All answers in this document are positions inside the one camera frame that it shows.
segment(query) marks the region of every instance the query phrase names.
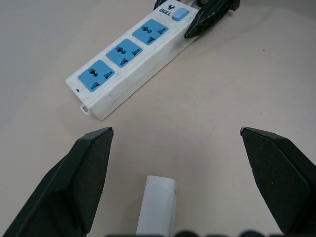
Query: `power strip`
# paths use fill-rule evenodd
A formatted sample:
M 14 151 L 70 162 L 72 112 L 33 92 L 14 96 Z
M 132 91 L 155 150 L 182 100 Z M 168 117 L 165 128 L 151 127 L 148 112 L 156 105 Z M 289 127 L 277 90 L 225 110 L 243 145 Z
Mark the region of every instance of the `power strip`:
M 81 110 L 105 119 L 185 49 L 197 9 L 168 0 L 66 79 Z

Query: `socket hole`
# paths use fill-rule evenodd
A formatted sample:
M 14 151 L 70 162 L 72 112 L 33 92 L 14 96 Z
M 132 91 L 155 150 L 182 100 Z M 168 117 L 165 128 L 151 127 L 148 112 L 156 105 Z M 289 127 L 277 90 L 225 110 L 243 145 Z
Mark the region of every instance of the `socket hole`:
M 104 74 L 103 76 L 105 77 L 105 79 L 108 79 L 112 74 L 113 74 L 113 72 L 110 71 L 110 72 Z
M 95 88 L 97 88 L 100 84 L 96 81 L 92 87 L 91 87 L 91 90 L 94 90 Z
M 142 27 L 142 30 L 143 30 L 143 31 L 146 31 L 148 34 L 152 32 L 152 30 L 149 29 L 149 28 L 146 27 L 146 26 L 143 26 L 143 27 Z
M 84 107 L 83 107 L 83 110 L 84 110 L 86 113 L 88 113 L 88 112 L 89 112 L 89 110 L 87 109 L 87 107 L 86 107 L 86 106 L 84 106 Z
M 123 58 L 121 61 L 120 65 L 123 66 L 125 63 L 128 63 L 128 60 L 126 58 Z
M 153 42 L 153 41 L 155 41 L 155 38 L 153 38 L 153 37 L 150 36 L 150 38 L 147 40 L 147 43 L 151 43 L 151 42 Z
M 162 28 L 161 30 L 158 31 L 158 33 L 159 33 L 160 35 L 162 35 L 163 32 L 165 32 L 165 31 L 166 31 L 166 28 Z
M 140 49 L 137 49 L 137 50 L 133 51 L 132 54 L 133 54 L 134 56 L 136 56 L 139 52 L 140 52 Z
M 91 75 L 93 75 L 94 77 L 98 76 L 98 74 L 95 72 L 95 70 L 94 70 L 93 68 L 90 68 L 90 69 L 89 69 L 89 73 L 90 73 Z
M 126 53 L 126 51 L 122 47 L 117 47 L 117 52 L 119 52 L 121 54 L 125 54 Z

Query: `gray floor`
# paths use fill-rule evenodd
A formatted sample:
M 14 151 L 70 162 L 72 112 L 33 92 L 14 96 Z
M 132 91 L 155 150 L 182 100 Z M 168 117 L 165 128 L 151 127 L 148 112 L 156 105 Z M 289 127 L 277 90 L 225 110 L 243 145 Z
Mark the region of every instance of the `gray floor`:
M 105 126 L 115 136 L 90 237 L 135 232 L 147 175 L 178 182 L 176 231 L 279 233 L 239 129 L 283 135 L 316 163 L 316 2 L 242 0 L 103 122 L 84 116 L 65 79 L 154 2 L 0 3 L 0 234 L 72 144 Z

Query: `white block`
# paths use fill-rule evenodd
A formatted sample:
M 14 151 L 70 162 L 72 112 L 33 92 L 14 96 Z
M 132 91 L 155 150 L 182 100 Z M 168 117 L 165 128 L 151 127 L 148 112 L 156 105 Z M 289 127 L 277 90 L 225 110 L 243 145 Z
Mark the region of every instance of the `white block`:
M 181 21 L 172 18 L 173 13 L 185 8 L 189 14 Z M 132 27 L 123 36 L 118 38 L 110 46 L 91 59 L 78 71 L 67 78 L 66 83 L 81 100 L 81 110 L 86 115 L 94 115 L 99 120 L 105 119 L 111 112 L 120 106 L 136 90 L 159 72 L 165 65 L 174 59 L 183 49 L 185 49 L 194 39 L 185 39 L 184 33 L 194 19 L 197 9 L 187 6 L 176 0 L 166 1 L 155 11 L 151 12 L 142 21 Z M 143 26 L 148 20 L 155 21 L 168 27 L 168 31 L 151 45 L 146 45 L 132 34 Z M 112 62 L 106 54 L 120 44 L 124 39 L 129 39 L 140 46 L 143 51 L 131 60 L 125 67 L 121 68 Z M 98 60 L 102 60 L 115 74 L 109 78 L 99 88 L 91 92 L 79 79 L 78 76 Z
M 148 176 L 136 235 L 172 236 L 176 196 L 176 181 Z

